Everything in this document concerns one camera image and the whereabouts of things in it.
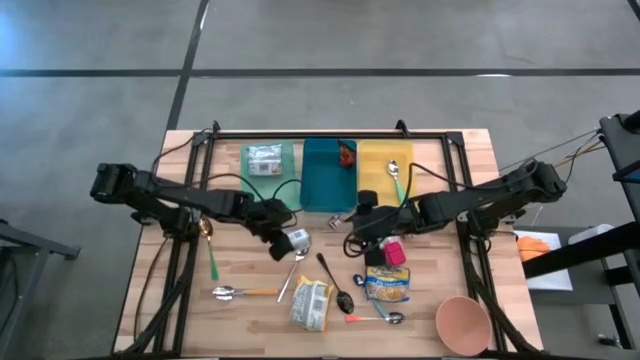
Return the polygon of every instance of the yellow tray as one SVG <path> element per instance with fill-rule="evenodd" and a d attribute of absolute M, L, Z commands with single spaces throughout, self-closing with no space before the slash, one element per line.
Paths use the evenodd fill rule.
<path fill-rule="evenodd" d="M 393 177 L 389 175 L 389 161 L 398 163 L 398 180 L 407 191 L 409 164 L 413 162 L 413 144 L 402 140 L 362 140 L 358 143 L 358 191 L 373 190 L 378 193 L 379 205 L 399 206 Z M 413 174 L 415 189 L 415 171 Z"/>

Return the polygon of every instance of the yellow snack bag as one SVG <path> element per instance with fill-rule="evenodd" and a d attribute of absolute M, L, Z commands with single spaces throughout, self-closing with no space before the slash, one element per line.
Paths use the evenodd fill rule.
<path fill-rule="evenodd" d="M 324 331 L 333 286 L 301 275 L 293 293 L 291 323 L 309 331 Z"/>

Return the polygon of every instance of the green-handled spoon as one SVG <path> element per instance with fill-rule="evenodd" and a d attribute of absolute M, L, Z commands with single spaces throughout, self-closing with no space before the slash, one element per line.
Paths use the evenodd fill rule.
<path fill-rule="evenodd" d="M 207 245 L 209 247 L 209 261 L 211 262 L 211 280 L 218 280 L 218 268 L 213 260 L 213 248 L 211 247 L 211 236 L 213 235 L 213 226 L 211 221 L 202 216 L 199 221 L 200 235 L 207 237 Z"/>
<path fill-rule="evenodd" d="M 398 193 L 398 201 L 400 202 L 400 206 L 402 206 L 402 201 L 404 200 L 404 190 L 402 190 L 402 184 L 398 180 L 398 173 L 400 169 L 398 168 L 398 163 L 395 160 L 389 160 L 389 175 L 393 177 L 393 181 L 396 183 L 396 193 Z"/>

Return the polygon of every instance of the wooden table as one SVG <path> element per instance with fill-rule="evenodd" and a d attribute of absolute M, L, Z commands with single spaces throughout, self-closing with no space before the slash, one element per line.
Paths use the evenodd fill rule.
<path fill-rule="evenodd" d="M 495 178 L 498 167 L 487 130 L 462 130 L 466 142 L 468 161 L 474 184 Z M 163 152 L 189 139 L 192 131 L 167 133 Z M 435 140 L 413 140 L 414 161 L 446 176 L 442 147 Z M 211 175 L 240 173 L 240 147 L 250 141 L 216 140 Z M 300 176 L 303 141 L 295 141 L 296 171 Z M 162 158 L 158 175 L 177 182 L 184 181 L 189 147 L 172 152 Z M 457 154 L 453 154 L 456 177 L 461 179 Z M 203 156 L 197 169 L 201 168 Z M 447 190 L 448 185 L 433 176 L 419 172 L 416 178 L 417 193 Z M 218 178 L 209 189 L 239 189 L 240 180 L 232 177 Z M 329 282 L 330 279 L 315 259 L 322 252 L 343 290 L 349 292 L 356 303 L 354 314 L 378 316 L 374 307 L 366 301 L 362 290 L 351 278 L 362 273 L 362 258 L 349 259 L 342 253 L 342 241 L 349 226 L 340 232 L 331 231 L 327 214 L 302 213 L 300 224 L 312 235 L 310 255 L 296 271 L 310 279 Z M 383 322 L 350 323 L 332 300 L 328 311 L 327 330 L 324 333 L 308 332 L 289 323 L 295 280 L 281 303 L 274 297 L 244 297 L 232 302 L 214 299 L 211 291 L 217 285 L 236 288 L 279 288 L 282 286 L 292 263 L 293 254 L 282 261 L 273 261 L 267 245 L 238 225 L 214 223 L 213 250 L 220 272 L 220 280 L 211 280 L 209 257 L 205 239 L 198 247 L 198 259 L 193 277 L 189 315 L 186 322 L 183 356 L 446 356 L 453 355 L 438 338 L 435 314 L 445 299 L 454 295 L 466 295 L 465 278 L 460 260 L 460 249 L 455 227 L 449 225 L 441 231 L 415 236 L 404 246 L 411 268 L 411 300 L 400 304 L 385 304 L 388 311 L 401 311 L 407 321 L 398 326 Z M 133 317 L 151 260 L 163 241 L 158 226 L 144 228 L 136 255 L 133 274 L 129 283 L 122 319 L 114 350 L 122 350 L 132 342 Z M 505 234 L 492 239 L 489 253 L 498 301 L 525 338 L 542 348 L 533 306 L 527 290 L 515 241 Z M 140 316 L 142 329 L 158 309 L 165 282 L 170 246 L 165 246 L 150 281 Z M 177 306 L 169 320 L 167 341 L 173 339 L 173 323 Z"/>

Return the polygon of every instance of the snack bag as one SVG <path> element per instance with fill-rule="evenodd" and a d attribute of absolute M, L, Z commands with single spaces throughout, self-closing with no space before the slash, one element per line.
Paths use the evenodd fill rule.
<path fill-rule="evenodd" d="M 408 268 L 367 266 L 364 289 L 367 299 L 387 302 L 407 301 L 411 273 Z"/>
<path fill-rule="evenodd" d="M 291 323 L 309 331 L 324 331 L 333 286 L 301 275 L 293 293 Z"/>
<path fill-rule="evenodd" d="M 249 146 L 247 163 L 251 176 L 282 175 L 282 144 Z"/>

